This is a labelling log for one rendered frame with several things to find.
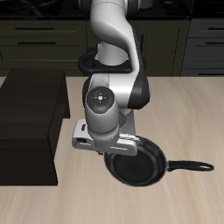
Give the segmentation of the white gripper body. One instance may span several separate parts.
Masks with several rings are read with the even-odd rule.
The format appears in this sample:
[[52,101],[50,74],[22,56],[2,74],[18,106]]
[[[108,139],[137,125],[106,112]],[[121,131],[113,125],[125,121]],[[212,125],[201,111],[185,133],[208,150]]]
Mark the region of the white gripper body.
[[140,144],[140,138],[130,134],[119,135],[118,141],[112,146],[95,146],[94,140],[90,135],[74,136],[72,146],[75,149],[97,151],[99,153],[119,154],[126,156],[135,156],[137,154],[137,146]]

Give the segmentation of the black frying pan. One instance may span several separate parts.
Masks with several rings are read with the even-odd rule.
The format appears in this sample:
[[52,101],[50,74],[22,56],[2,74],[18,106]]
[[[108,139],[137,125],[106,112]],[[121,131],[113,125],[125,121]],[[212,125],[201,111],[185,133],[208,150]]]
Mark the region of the black frying pan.
[[162,150],[151,140],[138,137],[140,140],[135,156],[112,153],[104,154],[104,163],[108,172],[118,181],[134,187],[152,186],[165,175],[177,169],[210,172],[211,164],[199,161],[167,161]]

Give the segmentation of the dark wooden cabinet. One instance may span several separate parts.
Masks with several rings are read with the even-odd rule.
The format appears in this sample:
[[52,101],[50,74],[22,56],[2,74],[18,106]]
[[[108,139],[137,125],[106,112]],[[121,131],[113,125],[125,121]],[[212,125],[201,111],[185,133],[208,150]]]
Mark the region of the dark wooden cabinet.
[[0,87],[0,186],[58,184],[54,156],[69,116],[63,70],[10,70]]

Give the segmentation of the grey kitchen drawer unit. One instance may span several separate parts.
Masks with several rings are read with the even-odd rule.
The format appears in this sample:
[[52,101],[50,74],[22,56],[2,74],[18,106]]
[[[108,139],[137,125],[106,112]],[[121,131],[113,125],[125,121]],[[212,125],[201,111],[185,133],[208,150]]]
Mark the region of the grey kitchen drawer unit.
[[224,76],[224,18],[191,20],[181,75]]

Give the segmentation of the dark olive kitchen cupboards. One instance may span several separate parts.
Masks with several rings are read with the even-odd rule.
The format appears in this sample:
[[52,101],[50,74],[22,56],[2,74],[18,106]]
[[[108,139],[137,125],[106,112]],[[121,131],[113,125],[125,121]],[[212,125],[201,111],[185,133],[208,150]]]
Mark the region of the dark olive kitchen cupboards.
[[[179,76],[190,22],[187,20],[131,20],[146,74]],[[64,69],[81,76],[79,57],[101,40],[87,20],[1,20],[0,76],[12,68]]]

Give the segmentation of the black kitchen countertop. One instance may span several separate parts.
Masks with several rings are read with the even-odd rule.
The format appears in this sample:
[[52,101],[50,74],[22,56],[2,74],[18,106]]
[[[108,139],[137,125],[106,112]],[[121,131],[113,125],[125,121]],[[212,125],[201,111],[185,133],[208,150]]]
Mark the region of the black kitchen countertop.
[[[131,20],[224,18],[224,0],[153,0]],[[0,20],[85,20],[78,0],[0,0]]]

